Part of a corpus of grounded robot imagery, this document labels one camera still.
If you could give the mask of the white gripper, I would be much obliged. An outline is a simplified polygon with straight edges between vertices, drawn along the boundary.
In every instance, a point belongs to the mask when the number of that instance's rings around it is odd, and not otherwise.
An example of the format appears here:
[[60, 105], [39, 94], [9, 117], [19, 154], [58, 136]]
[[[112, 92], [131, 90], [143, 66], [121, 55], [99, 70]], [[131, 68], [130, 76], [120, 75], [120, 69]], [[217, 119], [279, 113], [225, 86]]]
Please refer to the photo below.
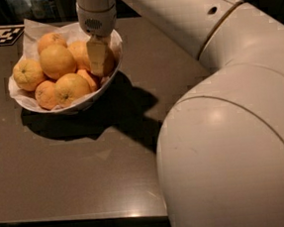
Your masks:
[[86, 43], [91, 73], [101, 77], [107, 76], [110, 73], [107, 61], [111, 49], [103, 38], [110, 36], [115, 29], [116, 1], [76, 0], [75, 3], [79, 26], [91, 36]]

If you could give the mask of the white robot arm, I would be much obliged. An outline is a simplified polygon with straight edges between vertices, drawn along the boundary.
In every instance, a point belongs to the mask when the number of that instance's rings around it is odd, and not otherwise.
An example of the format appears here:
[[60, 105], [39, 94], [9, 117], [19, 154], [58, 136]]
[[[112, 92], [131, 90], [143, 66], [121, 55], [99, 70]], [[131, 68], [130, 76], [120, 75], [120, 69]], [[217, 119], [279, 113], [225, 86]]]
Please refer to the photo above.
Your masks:
[[[117, 0], [76, 0], [105, 37]], [[243, 0], [122, 0], [212, 70], [166, 116], [158, 180], [171, 227], [284, 227], [284, 25]]]

